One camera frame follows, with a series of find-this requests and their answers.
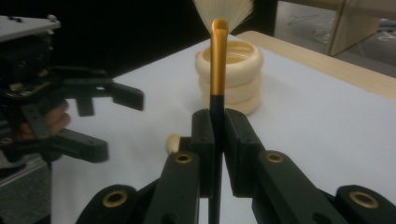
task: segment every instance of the cream ring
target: cream ring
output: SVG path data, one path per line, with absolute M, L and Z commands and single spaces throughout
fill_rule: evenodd
M 206 98 L 210 96 L 210 84 L 204 82 L 202 78 L 199 78 L 199 86 L 202 95 Z M 262 75 L 259 75 L 252 80 L 235 87 L 226 87 L 224 95 L 225 104 L 236 104 L 241 101 L 246 101 L 257 93 L 262 87 Z
M 231 40 L 227 42 L 225 86 L 232 87 L 245 83 L 259 74 L 262 69 L 262 52 L 253 45 Z M 195 60 L 198 75 L 210 82 L 210 47 L 198 54 Z
M 244 113 L 245 115 L 248 115 L 255 111 L 259 105 L 261 104 L 262 101 L 262 90 L 257 92 L 253 97 L 250 99 L 237 103 L 237 104 L 230 104 L 230 105 L 224 105 L 225 108 L 230 108 L 237 110 L 241 113 Z M 202 97 L 202 102 L 206 106 L 206 108 L 209 108 L 209 99 L 206 97 Z

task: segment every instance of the white tabletop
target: white tabletop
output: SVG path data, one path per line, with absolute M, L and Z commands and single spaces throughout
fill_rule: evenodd
M 106 140 L 110 159 L 93 164 L 64 156 L 53 163 L 52 223 L 75 223 L 105 187 L 141 189 L 160 176 L 167 137 L 191 136 L 191 115 L 203 108 L 194 55 L 208 45 L 205 41 L 115 79 L 145 93 L 143 112 L 101 98 L 94 100 L 94 117 L 80 118 L 70 101 L 73 120 L 68 128 Z M 266 149 L 289 155 L 330 194 L 356 184 L 396 203 L 396 103 L 262 52 L 262 105 L 247 118 Z M 232 196 L 226 173 L 221 206 L 221 223 L 256 222 L 251 200 Z M 205 200 L 200 223 L 207 223 Z

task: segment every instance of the screw hole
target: screw hole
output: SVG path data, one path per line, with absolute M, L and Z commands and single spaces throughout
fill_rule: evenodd
M 126 191 L 119 189 L 109 192 L 103 199 L 102 203 L 105 207 L 117 207 L 125 203 L 127 199 L 128 194 Z
M 364 193 L 361 191 L 352 191 L 349 193 L 349 197 L 354 203 L 366 208 L 374 209 L 379 206 L 378 201 L 368 193 Z

